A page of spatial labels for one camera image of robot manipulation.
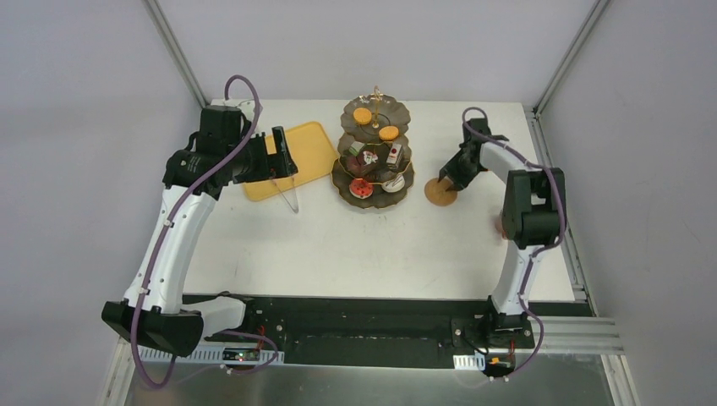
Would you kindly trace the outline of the woven round coaster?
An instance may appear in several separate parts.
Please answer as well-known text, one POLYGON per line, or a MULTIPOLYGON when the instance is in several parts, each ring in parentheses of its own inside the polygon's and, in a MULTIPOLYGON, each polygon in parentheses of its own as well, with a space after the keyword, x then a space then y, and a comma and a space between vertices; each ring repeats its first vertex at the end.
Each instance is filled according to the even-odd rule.
POLYGON ((433 178, 425 184, 424 195, 431 204, 445 207, 456 201, 458 192, 452 189, 449 178, 433 178))

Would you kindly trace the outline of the pink handled metal tongs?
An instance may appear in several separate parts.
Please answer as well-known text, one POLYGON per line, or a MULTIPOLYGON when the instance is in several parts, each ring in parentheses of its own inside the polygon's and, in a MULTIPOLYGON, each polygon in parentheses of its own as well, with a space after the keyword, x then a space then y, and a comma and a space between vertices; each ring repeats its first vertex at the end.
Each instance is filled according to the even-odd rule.
POLYGON ((289 209, 294 214, 299 214, 300 205, 297 192, 296 177, 274 178, 271 180, 272 186, 278 194, 283 198, 289 209))

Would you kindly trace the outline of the white glazed donut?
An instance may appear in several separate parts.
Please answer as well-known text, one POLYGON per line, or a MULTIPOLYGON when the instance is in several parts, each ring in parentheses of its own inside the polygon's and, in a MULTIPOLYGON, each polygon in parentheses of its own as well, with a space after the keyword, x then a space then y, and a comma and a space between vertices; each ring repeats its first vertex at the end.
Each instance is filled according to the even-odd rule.
POLYGON ((402 173, 397 174, 394 178, 387 180, 381 184, 381 188, 388 194, 394 194, 402 190, 406 185, 406 180, 402 173))

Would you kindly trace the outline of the orange ceramic cup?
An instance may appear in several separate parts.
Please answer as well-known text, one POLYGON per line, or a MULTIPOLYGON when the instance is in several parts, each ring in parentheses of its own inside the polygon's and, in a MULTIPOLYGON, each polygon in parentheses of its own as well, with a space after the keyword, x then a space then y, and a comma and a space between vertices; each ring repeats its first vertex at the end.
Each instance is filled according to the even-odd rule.
POLYGON ((505 229, 504 229, 504 227, 503 227, 502 217, 501 217, 501 216, 496 217, 496 218, 495 218, 495 221, 494 221, 494 224, 495 224, 495 230, 496 230, 496 232, 498 233, 498 235, 499 235, 502 239, 506 240, 506 239, 507 239, 507 236, 506 236, 506 231, 505 231, 505 229))

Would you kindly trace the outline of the orange macaron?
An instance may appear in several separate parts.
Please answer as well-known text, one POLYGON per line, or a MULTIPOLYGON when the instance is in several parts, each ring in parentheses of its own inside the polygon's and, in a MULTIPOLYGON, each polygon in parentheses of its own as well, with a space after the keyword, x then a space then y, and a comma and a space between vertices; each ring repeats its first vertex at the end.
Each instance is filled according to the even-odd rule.
POLYGON ((353 120, 357 125, 366 125, 373 121, 373 113, 366 107, 358 107, 353 113, 353 120))
POLYGON ((396 126, 385 126, 379 130, 379 138, 382 141, 393 141, 400 135, 399 129, 396 126))

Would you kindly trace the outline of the green layered cake piece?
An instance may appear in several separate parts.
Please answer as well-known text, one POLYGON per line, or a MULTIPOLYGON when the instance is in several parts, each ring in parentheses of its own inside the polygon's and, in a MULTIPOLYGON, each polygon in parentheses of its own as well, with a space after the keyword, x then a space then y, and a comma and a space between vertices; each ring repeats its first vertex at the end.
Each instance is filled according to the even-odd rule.
POLYGON ((347 149, 349 156, 359 156, 366 147, 366 144, 360 141, 354 141, 347 149))

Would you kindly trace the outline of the three tier dark cake stand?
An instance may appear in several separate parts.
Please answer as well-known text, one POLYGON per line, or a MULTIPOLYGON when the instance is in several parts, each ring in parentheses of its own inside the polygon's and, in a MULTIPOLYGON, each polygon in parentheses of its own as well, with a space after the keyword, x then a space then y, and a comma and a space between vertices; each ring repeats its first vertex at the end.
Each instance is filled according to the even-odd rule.
POLYGON ((415 171, 413 168, 413 152, 409 145, 407 132, 411 123, 411 114, 406 105, 396 97, 387 95, 379 86, 368 93, 359 95, 349 101, 342 110, 340 117, 342 136, 337 143, 337 159, 331 170, 331 183, 338 195, 350 206, 361 210, 381 210, 396 206, 404 200, 413 187, 415 171), (373 121, 366 125, 357 125, 352 113, 358 107, 368 108, 374 115, 373 121), (400 135, 393 141, 382 141, 379 130, 385 126, 396 126, 400 135), (348 147, 354 142, 366 144, 364 151, 373 151, 379 157, 374 167, 362 167, 356 156, 347 154, 348 147), (386 157, 392 143, 403 145, 403 155, 399 168, 391 169, 386 165, 386 157), (381 184, 402 173, 405 187, 397 193, 388 194, 381 184), (357 199, 349 193, 349 184, 355 178, 363 178, 374 185, 374 194, 368 199, 357 199))

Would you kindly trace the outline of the red strawberry tart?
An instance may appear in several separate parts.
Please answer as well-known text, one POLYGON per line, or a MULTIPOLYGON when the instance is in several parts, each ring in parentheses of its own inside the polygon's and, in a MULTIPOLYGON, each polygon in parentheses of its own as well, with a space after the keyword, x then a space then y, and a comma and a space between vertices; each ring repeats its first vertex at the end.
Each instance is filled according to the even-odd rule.
POLYGON ((351 196, 365 200, 374 194, 374 185, 363 178, 355 178, 349 184, 349 193, 351 196))

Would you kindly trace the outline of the chocolate cake slice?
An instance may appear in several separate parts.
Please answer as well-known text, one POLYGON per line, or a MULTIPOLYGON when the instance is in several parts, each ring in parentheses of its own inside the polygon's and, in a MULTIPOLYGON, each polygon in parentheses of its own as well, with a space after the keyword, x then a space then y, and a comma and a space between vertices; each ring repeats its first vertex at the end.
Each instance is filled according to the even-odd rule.
POLYGON ((362 167, 374 167, 379 162, 379 157, 373 151, 362 151, 357 156, 357 161, 362 167))

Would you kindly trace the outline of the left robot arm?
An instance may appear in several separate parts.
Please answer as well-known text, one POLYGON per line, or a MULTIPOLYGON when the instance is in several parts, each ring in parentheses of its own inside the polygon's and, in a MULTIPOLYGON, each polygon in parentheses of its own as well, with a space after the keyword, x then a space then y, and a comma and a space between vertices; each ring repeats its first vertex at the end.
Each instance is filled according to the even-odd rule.
POLYGON ((255 118, 240 107, 203 108, 198 130, 167 160, 159 217, 140 268, 123 298, 104 304, 102 320, 130 343, 177 357, 225 330, 238 342, 251 340, 258 320, 243 300, 222 294, 183 303, 187 271, 225 187, 297 173, 282 126, 258 133, 255 118))

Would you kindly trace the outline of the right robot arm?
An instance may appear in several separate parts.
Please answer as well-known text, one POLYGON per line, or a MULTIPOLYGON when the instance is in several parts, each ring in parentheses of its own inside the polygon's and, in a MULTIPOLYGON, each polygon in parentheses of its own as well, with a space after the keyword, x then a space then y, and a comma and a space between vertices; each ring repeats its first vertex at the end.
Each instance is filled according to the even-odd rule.
POLYGON ((458 152, 441 168, 438 180, 459 192, 483 172, 492 172, 505 185, 500 225, 508 248, 499 282, 480 319, 480 336, 499 347, 523 328, 528 319, 528 294, 545 251, 561 244, 566 231, 565 179, 557 167, 531 162, 492 135, 485 118, 462 123, 458 152))

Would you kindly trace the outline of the right aluminium frame post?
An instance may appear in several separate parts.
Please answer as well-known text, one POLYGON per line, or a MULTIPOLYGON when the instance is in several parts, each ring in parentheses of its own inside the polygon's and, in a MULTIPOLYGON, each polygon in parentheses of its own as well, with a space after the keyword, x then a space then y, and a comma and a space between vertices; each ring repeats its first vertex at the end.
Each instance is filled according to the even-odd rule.
POLYGON ((586 17, 579 26, 577 33, 570 42, 554 73, 551 75, 547 86, 544 88, 544 90, 540 94, 539 99, 532 108, 532 112, 536 118, 540 118, 540 116, 549 106, 561 83, 568 75, 572 65, 576 62, 583 47, 588 42, 588 39, 593 34, 597 25, 601 21, 606 9, 611 4, 611 0, 593 1, 592 6, 589 9, 586 17))

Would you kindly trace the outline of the aluminium frame post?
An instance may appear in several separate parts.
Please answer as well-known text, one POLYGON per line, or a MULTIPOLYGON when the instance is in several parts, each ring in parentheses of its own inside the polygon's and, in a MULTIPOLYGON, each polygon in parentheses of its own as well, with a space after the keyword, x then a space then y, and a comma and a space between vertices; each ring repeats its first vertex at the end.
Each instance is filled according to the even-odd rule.
POLYGON ((611 0, 593 1, 592 6, 589 9, 586 17, 579 26, 577 33, 570 42, 554 73, 551 75, 547 86, 544 88, 544 90, 540 94, 539 99, 532 108, 532 112, 536 118, 540 118, 540 116, 549 106, 561 83, 568 75, 572 65, 576 62, 583 47, 588 42, 588 39, 593 34, 597 25, 601 21, 606 9, 611 4, 611 0))
POLYGON ((145 11, 151 19, 153 25, 156 27, 157 34, 172 59, 178 74, 189 91, 189 94, 193 97, 199 107, 209 105, 210 99, 202 90, 200 82, 198 81, 189 60, 186 57, 174 30, 172 29, 172 25, 162 8, 161 3, 157 0, 142 0, 141 2, 145 7, 145 11))

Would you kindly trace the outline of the black mounting base plate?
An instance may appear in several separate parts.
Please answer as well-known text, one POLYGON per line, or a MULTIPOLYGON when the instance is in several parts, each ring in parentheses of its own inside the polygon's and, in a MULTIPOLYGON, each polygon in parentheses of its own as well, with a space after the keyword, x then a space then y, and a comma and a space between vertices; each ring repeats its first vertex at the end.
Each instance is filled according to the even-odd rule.
POLYGON ((290 365, 451 369, 456 355, 532 351, 546 336, 523 315, 517 329, 490 332, 479 300, 254 296, 237 332, 272 340, 290 365))

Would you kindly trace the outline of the left aluminium frame post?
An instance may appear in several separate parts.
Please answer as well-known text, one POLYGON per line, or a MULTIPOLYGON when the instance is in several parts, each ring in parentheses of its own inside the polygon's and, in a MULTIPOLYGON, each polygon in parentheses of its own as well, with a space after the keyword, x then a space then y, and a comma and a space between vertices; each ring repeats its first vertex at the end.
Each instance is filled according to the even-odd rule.
POLYGON ((202 90, 200 82, 198 81, 189 60, 186 57, 174 30, 172 29, 172 25, 162 8, 161 3, 157 0, 142 0, 141 2, 145 7, 145 11, 151 19, 153 25, 156 27, 157 34, 172 59, 178 74, 189 91, 189 94, 193 97, 199 107, 209 105, 210 99, 202 90))

